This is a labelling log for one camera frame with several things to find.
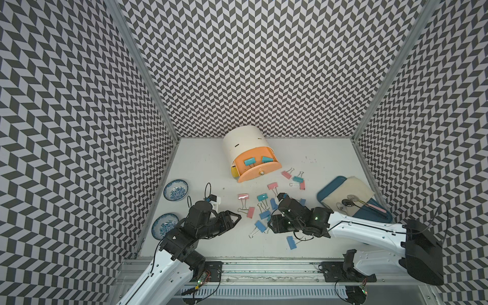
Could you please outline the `orange top drawer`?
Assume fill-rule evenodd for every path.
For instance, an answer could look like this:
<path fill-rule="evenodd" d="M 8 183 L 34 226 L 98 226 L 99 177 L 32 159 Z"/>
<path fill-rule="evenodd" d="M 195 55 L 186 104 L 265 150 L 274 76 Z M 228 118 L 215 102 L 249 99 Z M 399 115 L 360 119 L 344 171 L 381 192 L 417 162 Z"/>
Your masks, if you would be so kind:
<path fill-rule="evenodd" d="M 274 162 L 263 163 L 262 157 L 267 156 L 274 159 Z M 244 161 L 249 158 L 255 158 L 255 166 L 246 166 Z M 236 179 L 238 183 L 262 177 L 265 174 L 277 171 L 282 168 L 282 164 L 277 160 L 274 151 L 270 147 L 256 147 L 241 153 L 237 156 L 232 165 L 236 165 L 240 173 L 240 177 Z"/>

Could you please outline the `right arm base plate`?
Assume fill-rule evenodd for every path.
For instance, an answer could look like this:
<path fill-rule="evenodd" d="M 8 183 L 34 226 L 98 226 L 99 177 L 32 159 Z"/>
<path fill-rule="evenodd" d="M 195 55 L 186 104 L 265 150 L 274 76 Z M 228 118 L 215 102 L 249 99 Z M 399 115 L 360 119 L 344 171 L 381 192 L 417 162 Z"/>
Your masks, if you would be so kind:
<path fill-rule="evenodd" d="M 342 261 L 321 262 L 319 271 L 322 272 L 327 283 L 376 283 L 376 276 L 365 276 L 352 267 L 344 267 Z"/>

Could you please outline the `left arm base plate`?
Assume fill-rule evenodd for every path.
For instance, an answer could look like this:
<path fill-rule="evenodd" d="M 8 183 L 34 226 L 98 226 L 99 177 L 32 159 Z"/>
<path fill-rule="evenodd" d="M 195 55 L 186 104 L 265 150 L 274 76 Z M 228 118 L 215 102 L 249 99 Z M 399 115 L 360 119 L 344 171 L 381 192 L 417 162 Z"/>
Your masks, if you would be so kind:
<path fill-rule="evenodd" d="M 195 282 L 203 285 L 204 283 L 220 282 L 222 278 L 222 261 L 208 261 L 195 275 Z"/>

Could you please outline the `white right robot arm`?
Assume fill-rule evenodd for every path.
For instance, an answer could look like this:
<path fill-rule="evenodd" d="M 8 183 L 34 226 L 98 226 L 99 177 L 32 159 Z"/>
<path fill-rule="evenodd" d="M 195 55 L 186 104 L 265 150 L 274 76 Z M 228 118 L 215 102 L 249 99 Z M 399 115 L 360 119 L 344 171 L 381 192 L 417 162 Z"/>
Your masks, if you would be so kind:
<path fill-rule="evenodd" d="M 275 234 L 301 232 L 313 238 L 343 238 L 374 246 L 373 251 L 350 249 L 344 255 L 346 274 L 406 272 L 428 285 L 444 284 L 443 242 L 429 227 L 410 219 L 405 224 L 374 222 L 346 216 L 329 207 L 308 208 L 286 193 L 268 226 Z"/>

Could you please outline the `white round drawer cabinet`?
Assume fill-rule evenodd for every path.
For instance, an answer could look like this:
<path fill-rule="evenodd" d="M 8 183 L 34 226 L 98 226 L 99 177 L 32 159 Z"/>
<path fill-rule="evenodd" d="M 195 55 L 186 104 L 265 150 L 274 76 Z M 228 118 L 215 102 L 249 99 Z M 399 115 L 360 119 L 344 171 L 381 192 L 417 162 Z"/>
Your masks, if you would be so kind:
<path fill-rule="evenodd" d="M 253 125 L 238 127 L 228 132 L 222 140 L 222 148 L 228 163 L 231 164 L 241 153 L 256 147 L 271 147 L 263 133 Z"/>

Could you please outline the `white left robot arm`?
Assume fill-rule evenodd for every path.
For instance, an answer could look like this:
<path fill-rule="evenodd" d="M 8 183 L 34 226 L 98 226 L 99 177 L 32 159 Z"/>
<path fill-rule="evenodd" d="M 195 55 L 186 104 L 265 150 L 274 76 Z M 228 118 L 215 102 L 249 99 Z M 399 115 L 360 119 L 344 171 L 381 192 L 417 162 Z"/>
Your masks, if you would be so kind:
<path fill-rule="evenodd" d="M 152 262 L 118 304 L 167 304 L 193 278 L 205 271 L 205 257 L 196 251 L 200 240 L 232 230 L 241 220 L 238 213 L 216 212 L 201 200 L 170 230 L 155 249 Z"/>

